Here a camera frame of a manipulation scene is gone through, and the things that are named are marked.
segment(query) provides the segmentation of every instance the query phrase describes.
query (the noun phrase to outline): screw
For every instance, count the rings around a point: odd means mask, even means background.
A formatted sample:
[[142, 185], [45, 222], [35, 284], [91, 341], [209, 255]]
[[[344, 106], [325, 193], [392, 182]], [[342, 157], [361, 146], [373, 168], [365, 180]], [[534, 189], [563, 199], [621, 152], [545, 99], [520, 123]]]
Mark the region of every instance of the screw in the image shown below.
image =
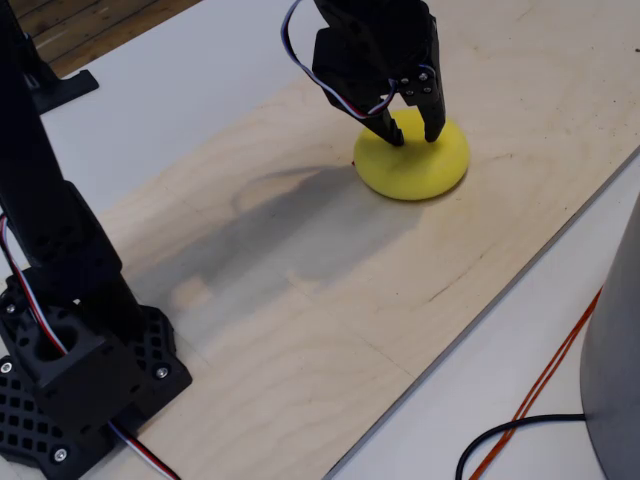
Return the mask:
[[62, 463], [67, 459], [67, 451], [64, 448], [59, 448], [56, 453], [53, 454], [53, 459], [56, 463]]
[[160, 367], [158, 370], [156, 370], [156, 377], [158, 377], [160, 380], [165, 378], [167, 375], [169, 375], [169, 369], [167, 367]]

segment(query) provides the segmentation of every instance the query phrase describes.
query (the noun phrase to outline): table surface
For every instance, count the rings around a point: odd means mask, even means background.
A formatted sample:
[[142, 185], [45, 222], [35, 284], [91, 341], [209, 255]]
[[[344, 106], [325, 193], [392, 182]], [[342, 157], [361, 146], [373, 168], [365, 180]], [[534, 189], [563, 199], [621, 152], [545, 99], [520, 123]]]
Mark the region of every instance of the table surface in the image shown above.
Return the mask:
[[[111, 207], [298, 75], [282, 54], [278, 35], [265, 27], [277, 23], [289, 3], [252, 2], [247, 15], [246, 4], [225, 2], [224, 15], [217, 15], [217, 2], [205, 1], [90, 64], [101, 88], [43, 120], [65, 175], [92, 208], [102, 212]], [[296, 18], [292, 36], [299, 38], [297, 50], [308, 59], [313, 38], [301, 33], [315, 31], [321, 22], [312, 2], [303, 3]], [[238, 25], [252, 34], [238, 35]], [[225, 38], [233, 38], [233, 48]], [[193, 42], [209, 45], [197, 67], [199, 75], [190, 75], [193, 59], [183, 54]], [[157, 51], [166, 54], [159, 58]], [[218, 79], [215, 84], [211, 76]], [[167, 95], [169, 88], [181, 94]], [[512, 416], [604, 281], [639, 177], [636, 161], [337, 478], [452, 477], [469, 441]], [[580, 347], [576, 342], [531, 413], [581, 410]], [[487, 449], [479, 451], [469, 468]], [[26, 469], [15, 470], [19, 478], [31, 478]], [[515, 475], [602, 478], [582, 425], [519, 433], [488, 478]]]

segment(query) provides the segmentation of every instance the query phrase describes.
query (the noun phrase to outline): wooden board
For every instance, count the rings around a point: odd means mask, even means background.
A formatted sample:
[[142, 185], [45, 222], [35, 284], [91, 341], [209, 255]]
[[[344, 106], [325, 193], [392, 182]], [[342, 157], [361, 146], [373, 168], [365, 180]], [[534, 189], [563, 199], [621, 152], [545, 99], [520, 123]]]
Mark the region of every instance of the wooden board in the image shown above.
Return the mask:
[[[638, 2], [431, 7], [455, 191], [368, 190], [303, 78], [101, 216], [194, 375], [141, 434], [183, 478], [322, 477], [639, 143]], [[90, 478], [154, 475], [122, 450]]]
[[98, 0], [77, 15], [34, 37], [40, 57], [51, 62], [107, 30], [153, 0]]
[[59, 76], [72, 73], [200, 0], [10, 0]]
[[95, 4], [96, 0], [53, 0], [20, 18], [22, 29], [33, 38]]
[[61, 55], [51, 62], [51, 67], [58, 75], [74, 72], [198, 2], [200, 0], [156, 0], [134, 15]]

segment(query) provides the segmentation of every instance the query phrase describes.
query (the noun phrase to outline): red wire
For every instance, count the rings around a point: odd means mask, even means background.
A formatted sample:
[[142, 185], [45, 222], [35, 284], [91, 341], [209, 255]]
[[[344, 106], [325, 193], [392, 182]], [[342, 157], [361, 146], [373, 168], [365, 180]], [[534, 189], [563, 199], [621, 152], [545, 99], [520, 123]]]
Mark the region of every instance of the red wire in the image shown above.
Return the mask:
[[[573, 330], [571, 330], [571, 332], [569, 333], [565, 341], [562, 343], [562, 345], [560, 346], [556, 354], [553, 356], [553, 358], [551, 359], [547, 367], [544, 369], [540, 377], [538, 377], [538, 380], [536, 381], [536, 383], [533, 385], [533, 387], [531, 387], [531, 390], [529, 390], [529, 393], [527, 394], [524, 401], [520, 405], [520, 408], [518, 409], [515, 416], [513, 417], [514, 421], [524, 418], [526, 416], [526, 414], [529, 412], [529, 410], [533, 406], [534, 402], [536, 401], [536, 399], [538, 398], [538, 396], [540, 395], [544, 387], [547, 385], [549, 380], [551, 380], [551, 377], [553, 376], [553, 374], [556, 372], [556, 370], [562, 363], [562, 360], [564, 360], [564, 357], [567, 355], [567, 353], [569, 353], [569, 349], [571, 348], [571, 345], [573, 345], [573, 342], [577, 338], [578, 333], [580, 333], [580, 330], [582, 330], [582, 327], [584, 327], [584, 325], [587, 323], [587, 320], [595, 310], [596, 304], [598, 303], [598, 299], [600, 298], [600, 293], [602, 293], [602, 289], [598, 291], [594, 299], [591, 301], [591, 303], [589, 304], [585, 312], [580, 317], [580, 320], [578, 320], [578, 323], [576, 323], [575, 327], [573, 327]], [[500, 437], [500, 440], [498, 441], [498, 443], [496, 443], [496, 445], [491, 449], [491, 451], [487, 454], [487, 456], [482, 461], [482, 463], [478, 465], [478, 468], [476, 468], [475, 472], [473, 472], [471, 477], [469, 477], [469, 480], [479, 480], [479, 478], [487, 470], [489, 465], [491, 465], [491, 463], [495, 460], [495, 458], [502, 451], [502, 449], [507, 445], [507, 443], [509, 443], [509, 440], [511, 440], [511, 437], [513, 437], [515, 432], [516, 432], [516, 429], [514, 428], [502, 434], [502, 437]]]

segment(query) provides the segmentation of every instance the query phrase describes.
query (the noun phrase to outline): yellow sponge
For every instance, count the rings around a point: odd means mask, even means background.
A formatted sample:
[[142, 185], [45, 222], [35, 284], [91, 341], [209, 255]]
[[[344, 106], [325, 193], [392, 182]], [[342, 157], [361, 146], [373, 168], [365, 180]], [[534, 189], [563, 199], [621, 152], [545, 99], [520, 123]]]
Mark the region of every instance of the yellow sponge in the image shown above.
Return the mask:
[[447, 123], [438, 140], [424, 139], [417, 109], [393, 112], [405, 144], [394, 147], [365, 129], [355, 145], [360, 178], [376, 192], [398, 200], [423, 200], [453, 188], [469, 167], [471, 152], [462, 130]]

